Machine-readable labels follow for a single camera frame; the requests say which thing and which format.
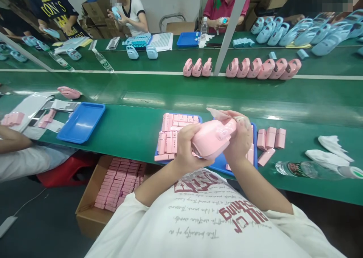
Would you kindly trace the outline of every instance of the floor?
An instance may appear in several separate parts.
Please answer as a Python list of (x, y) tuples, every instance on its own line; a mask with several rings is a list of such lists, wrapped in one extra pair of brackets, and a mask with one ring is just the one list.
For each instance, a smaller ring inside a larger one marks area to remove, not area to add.
[[(44, 187), (28, 178), (0, 184), (0, 222), (13, 215)], [(2, 257), (84, 257), (93, 240), (81, 235), (74, 212), (85, 190), (82, 187), (51, 188), (31, 201), (0, 239)], [(318, 197), (287, 192), (325, 233), (328, 240), (348, 258), (363, 257), (363, 207)], [(19, 247), (14, 248), (14, 239)]]

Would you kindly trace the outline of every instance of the navy t-shirt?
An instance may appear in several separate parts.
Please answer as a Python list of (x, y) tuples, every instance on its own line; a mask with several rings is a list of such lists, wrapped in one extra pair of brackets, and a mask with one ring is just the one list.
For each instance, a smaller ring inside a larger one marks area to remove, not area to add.
[[(71, 6), (68, 0), (29, 0), (35, 16), (45, 22), (53, 20), (59, 28), (62, 28), (70, 16), (79, 14)], [(87, 33), (76, 22), (72, 26), (72, 35), (64, 34), (66, 38), (85, 37)]]

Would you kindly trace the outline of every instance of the pink shirt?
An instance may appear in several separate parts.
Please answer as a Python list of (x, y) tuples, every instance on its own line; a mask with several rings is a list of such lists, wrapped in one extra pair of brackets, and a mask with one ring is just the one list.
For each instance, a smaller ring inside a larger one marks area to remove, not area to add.
[[(204, 9), (204, 16), (207, 16), (210, 20), (216, 20), (222, 17), (231, 17), (234, 2), (236, 0), (231, 0), (227, 3), (226, 0), (208, 0)], [(246, 0), (241, 16), (246, 16), (248, 7), (250, 5), (250, 0)], [(226, 28), (219, 29), (220, 33), (225, 33)], [(208, 33), (216, 33), (215, 29), (210, 27)]]

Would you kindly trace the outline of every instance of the label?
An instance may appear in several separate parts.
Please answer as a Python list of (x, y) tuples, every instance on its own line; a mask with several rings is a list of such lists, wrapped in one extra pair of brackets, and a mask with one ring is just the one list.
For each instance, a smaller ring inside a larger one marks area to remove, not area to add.
[(300, 163), (288, 163), (287, 168), (295, 177), (308, 177), (301, 169)]

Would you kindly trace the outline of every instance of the white stripe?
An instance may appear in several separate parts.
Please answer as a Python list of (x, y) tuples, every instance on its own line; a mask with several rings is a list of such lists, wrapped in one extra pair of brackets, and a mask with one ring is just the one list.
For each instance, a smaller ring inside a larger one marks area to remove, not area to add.
[[(0, 69), (0, 72), (35, 72), (47, 73), (48, 71), (42, 69)], [(69, 73), (66, 70), (52, 70), (52, 73)], [(92, 71), (92, 70), (76, 70), (75, 73), (103, 73), (108, 74), (108, 71)], [(170, 75), (180, 76), (183, 72), (166, 72), (166, 71), (115, 71), (115, 74), (126, 75)], [(218, 77), (225, 77), (225, 73), (219, 73)], [(293, 79), (324, 79), (324, 80), (360, 80), (363, 81), (363, 76), (332, 76), (332, 75), (296, 75)]]

